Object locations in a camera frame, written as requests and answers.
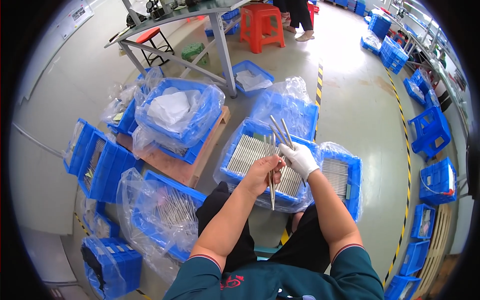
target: wooden board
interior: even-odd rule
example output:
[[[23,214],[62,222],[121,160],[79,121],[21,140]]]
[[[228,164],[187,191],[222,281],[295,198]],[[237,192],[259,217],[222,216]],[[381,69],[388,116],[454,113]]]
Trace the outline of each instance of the wooden board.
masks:
[[[436,277],[445,250],[448,232],[450,231],[451,219],[452,210],[448,204],[439,205],[437,215],[435,216],[435,225],[433,227],[432,238],[430,239],[427,258],[425,259],[423,268],[417,274],[417,278],[421,278],[421,281],[412,299],[423,296]]]
[[[204,146],[200,150],[200,153],[198,154],[198,157],[193,165],[171,157],[160,149],[155,149],[150,153],[146,151],[139,151],[135,152],[135,154],[143,159],[147,164],[153,166],[165,175],[170,176],[172,179],[175,179],[176,181],[191,188],[195,188],[198,179],[200,178],[200,175],[202,174],[205,165],[213,151],[213,148],[218,142],[218,139],[222,135],[223,130],[227,126],[229,120],[230,110],[227,106],[223,106],[220,117],[216,120],[212,131],[208,135]],[[117,142],[128,150],[132,151],[131,136],[119,133],[117,135]]]

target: white glove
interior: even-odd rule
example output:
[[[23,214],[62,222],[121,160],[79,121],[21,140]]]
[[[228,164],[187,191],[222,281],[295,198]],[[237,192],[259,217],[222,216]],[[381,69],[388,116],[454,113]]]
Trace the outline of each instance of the white glove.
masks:
[[[285,144],[280,144],[278,146],[280,151],[288,158],[286,161],[287,165],[291,167],[295,172],[300,174],[300,176],[307,180],[310,173],[313,171],[320,169],[320,167],[315,162],[315,158],[313,158],[312,152],[310,149],[302,144],[293,142],[293,147],[295,150],[290,149]]]

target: red round stool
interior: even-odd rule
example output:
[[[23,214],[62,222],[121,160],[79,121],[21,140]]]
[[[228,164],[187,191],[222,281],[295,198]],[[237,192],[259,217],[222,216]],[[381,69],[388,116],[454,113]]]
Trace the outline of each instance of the red round stool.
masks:
[[[246,40],[250,44],[252,53],[262,53],[262,45],[279,42],[280,47],[285,47],[283,39],[282,17],[280,10],[270,4],[251,4],[241,8],[240,42]],[[276,19],[276,27],[270,22],[270,17]]]
[[[165,40],[165,43],[167,43],[166,45],[164,46],[161,46],[160,48],[157,48],[155,46],[155,44],[153,43],[153,40],[152,38],[154,36],[156,36],[157,34],[161,34],[162,35],[162,38]],[[156,27],[156,28],[152,28],[150,30],[147,30],[145,33],[143,33],[141,36],[138,37],[138,39],[136,40],[137,43],[139,44],[143,44],[144,42],[146,41],[150,41],[150,43],[152,44],[152,47],[155,48],[155,49],[158,49],[158,50],[161,50],[162,48],[166,48],[167,50],[162,50],[163,52],[172,52],[172,55],[175,54],[175,52],[173,51],[173,48],[172,46],[170,46],[170,44],[168,43],[167,41],[167,38],[163,35],[163,33],[160,31],[160,27]],[[145,54],[145,52],[142,50],[142,53],[144,54],[145,56],[145,59],[147,60],[147,63],[148,63],[148,66],[152,66],[152,62],[154,60],[156,60],[157,58],[160,57],[160,59],[162,60],[162,63],[159,64],[159,66],[162,66],[163,64],[165,64],[167,61],[169,60],[163,60],[163,58],[160,56],[160,55],[157,55],[155,56],[154,58],[150,58],[150,56],[152,56],[153,53],[150,53],[147,57],[147,55]]]

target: green shirt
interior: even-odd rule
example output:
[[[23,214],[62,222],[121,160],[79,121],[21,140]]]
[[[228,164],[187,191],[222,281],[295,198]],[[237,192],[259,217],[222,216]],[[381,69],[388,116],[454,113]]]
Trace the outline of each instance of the green shirt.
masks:
[[[384,299],[380,279],[359,245],[336,255],[330,275],[285,264],[258,261],[220,272],[212,258],[196,255],[180,268],[164,300],[371,300]]]

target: black pants leg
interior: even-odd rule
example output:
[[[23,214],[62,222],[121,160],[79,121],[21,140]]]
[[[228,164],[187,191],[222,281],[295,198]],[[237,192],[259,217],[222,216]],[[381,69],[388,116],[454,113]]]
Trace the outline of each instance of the black pants leg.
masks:
[[[287,8],[290,11],[290,26],[298,28],[301,26],[303,30],[313,30],[312,20],[310,19],[310,13],[308,12],[308,6],[306,0],[286,0]]]
[[[315,205],[307,208],[297,230],[268,260],[323,273],[330,264],[328,244],[318,225]]]
[[[225,182],[221,182],[213,192],[205,199],[204,204],[197,209],[195,213],[198,218],[198,236],[200,236],[207,226],[208,222],[220,211],[223,204],[230,197],[228,186]],[[237,241],[232,252],[227,256],[224,272],[233,272],[236,269],[257,261],[257,256],[253,250],[255,243],[250,235],[248,220],[243,227],[240,238]]]

